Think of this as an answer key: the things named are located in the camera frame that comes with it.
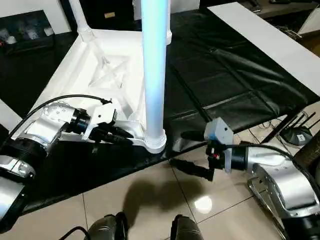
silver robotic arm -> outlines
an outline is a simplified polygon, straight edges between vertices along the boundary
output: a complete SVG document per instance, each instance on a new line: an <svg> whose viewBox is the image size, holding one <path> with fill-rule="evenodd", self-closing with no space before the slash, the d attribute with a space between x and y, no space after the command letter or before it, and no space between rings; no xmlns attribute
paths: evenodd
<svg viewBox="0 0 320 240"><path fill-rule="evenodd" d="M264 183L268 202L282 221L278 228L287 240L320 240L319 188L313 178L293 161L281 146L244 143L233 144L233 132L221 119L207 123L204 139L209 169L178 159L171 164L179 170L209 181L215 169L247 171L252 178ZM248 181L249 187L264 203L258 190Z"/></svg>
<svg viewBox="0 0 320 240"><path fill-rule="evenodd" d="M83 140L132 144L133 136L114 127L117 117L111 102L98 106L92 116L65 102L46 105L41 115L0 150L0 233L10 230L28 202L32 182L62 132Z"/></svg>

black tablecloth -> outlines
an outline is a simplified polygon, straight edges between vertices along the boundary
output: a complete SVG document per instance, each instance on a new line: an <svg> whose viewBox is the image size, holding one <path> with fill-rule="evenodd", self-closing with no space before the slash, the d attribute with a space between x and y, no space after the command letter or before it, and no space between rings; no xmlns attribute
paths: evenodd
<svg viewBox="0 0 320 240"><path fill-rule="evenodd" d="M133 22L118 29L139 31L141 24ZM180 141L181 133L203 131L206 114L212 119L222 117L236 133L319 100L207 9L172 14L171 31L164 97L166 151L152 155L142 147L100 144L92 154L90 143L59 142L37 173L25 213L188 151L199 142ZM64 34L56 37L54 49L1 56L0 98L25 116L73 40L72 35ZM206 114L200 114L199 107Z"/></svg>

white wall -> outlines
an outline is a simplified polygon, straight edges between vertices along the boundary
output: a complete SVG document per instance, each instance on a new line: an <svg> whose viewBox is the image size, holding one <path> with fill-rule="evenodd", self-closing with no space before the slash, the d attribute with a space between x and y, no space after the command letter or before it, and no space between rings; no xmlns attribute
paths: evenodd
<svg viewBox="0 0 320 240"><path fill-rule="evenodd" d="M141 19L141 0L132 0L134 6L134 19ZM198 9L200 0L171 0L171 13L178 13Z"/></svg>
<svg viewBox="0 0 320 240"><path fill-rule="evenodd" d="M0 0L0 18L43 10L55 34L70 31L59 0Z"/></svg>

tiled floor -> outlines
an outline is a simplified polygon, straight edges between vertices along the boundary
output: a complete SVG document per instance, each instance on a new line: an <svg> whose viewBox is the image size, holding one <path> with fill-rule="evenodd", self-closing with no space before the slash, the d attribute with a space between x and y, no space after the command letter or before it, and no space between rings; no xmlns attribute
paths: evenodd
<svg viewBox="0 0 320 240"><path fill-rule="evenodd" d="M320 103L305 109L310 115L320 113ZM309 124L316 121L316 116ZM274 119L272 125L279 121ZM260 142L272 126L256 126L234 136L234 142ZM320 123L313 129L315 134ZM273 143L282 145L278 139ZM299 149L285 145L295 154ZM179 156L206 166L204 148ZM124 211L131 229L130 240L165 240L170 236L172 220L178 214L197 222L204 239L279 240L274 225L263 214L246 186L247 175L233 171L227 175L215 171L209 182L172 169L163 162L84 194L21 217L14 228L0 236L1 240L57 240L74 226L88 228L107 214ZM76 232L68 240L82 240Z"/></svg>

